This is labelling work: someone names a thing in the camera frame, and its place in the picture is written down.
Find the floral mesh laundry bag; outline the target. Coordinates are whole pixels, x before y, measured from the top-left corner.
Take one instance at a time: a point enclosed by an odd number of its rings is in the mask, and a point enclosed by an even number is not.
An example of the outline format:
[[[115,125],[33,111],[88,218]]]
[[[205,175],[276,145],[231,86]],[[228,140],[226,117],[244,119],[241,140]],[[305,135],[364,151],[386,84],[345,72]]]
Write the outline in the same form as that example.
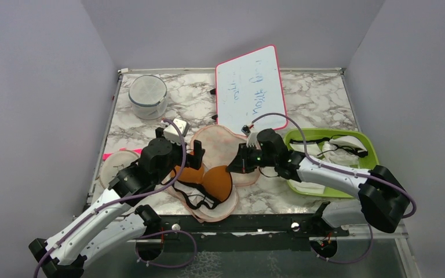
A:
[[[202,143],[202,148],[205,149],[202,166],[206,170],[221,165],[228,166],[236,156],[238,145],[240,143],[246,143],[246,139],[243,136],[236,135],[226,127],[220,125],[211,125],[197,131],[192,138],[191,146],[194,140],[199,140]],[[218,205],[213,210],[204,207],[196,210],[190,209],[182,200],[181,195],[175,193],[171,187],[167,189],[167,192],[180,200],[198,222],[219,222],[227,218],[234,209],[236,209],[239,200],[237,188],[253,185],[260,177],[258,172],[252,172],[250,174],[230,174],[233,181],[232,194],[227,201]]]

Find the orange bra with black straps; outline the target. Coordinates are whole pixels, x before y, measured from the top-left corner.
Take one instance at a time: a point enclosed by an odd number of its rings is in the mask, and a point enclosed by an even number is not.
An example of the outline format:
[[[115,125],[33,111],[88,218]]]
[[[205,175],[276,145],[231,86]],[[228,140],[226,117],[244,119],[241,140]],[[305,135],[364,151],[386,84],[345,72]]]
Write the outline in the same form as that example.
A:
[[[202,207],[213,210],[229,199],[233,190],[232,176],[226,171],[226,165],[206,170],[179,166],[171,172],[178,174],[178,180],[171,186],[175,193],[181,195],[185,204],[193,210]]]

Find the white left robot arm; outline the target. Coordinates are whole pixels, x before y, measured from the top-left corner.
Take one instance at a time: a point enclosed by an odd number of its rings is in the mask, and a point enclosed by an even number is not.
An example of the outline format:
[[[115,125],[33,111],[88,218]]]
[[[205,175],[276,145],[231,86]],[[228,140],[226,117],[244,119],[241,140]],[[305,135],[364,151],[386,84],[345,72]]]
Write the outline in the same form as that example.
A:
[[[205,150],[196,140],[191,147],[174,124],[156,129],[156,137],[140,153],[111,154],[101,167],[108,186],[80,216],[57,234],[33,240],[28,248],[37,261],[34,277],[81,277],[96,259],[118,245],[167,233],[161,218],[139,202],[169,186],[183,170],[199,170]]]

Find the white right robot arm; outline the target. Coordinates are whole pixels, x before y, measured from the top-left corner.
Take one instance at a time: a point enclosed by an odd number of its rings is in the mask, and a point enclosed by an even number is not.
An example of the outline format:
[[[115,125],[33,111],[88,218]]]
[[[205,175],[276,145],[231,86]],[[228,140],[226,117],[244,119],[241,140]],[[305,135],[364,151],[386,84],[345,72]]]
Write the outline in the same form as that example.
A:
[[[388,168],[376,165],[355,169],[311,157],[307,150],[288,149],[283,138],[272,129],[250,133],[238,146],[226,170],[248,174],[271,167],[286,180],[310,182],[346,193],[347,202],[325,202],[313,215],[312,230],[324,236],[343,225],[368,224],[385,233],[393,233],[404,219],[417,210],[413,198]]]

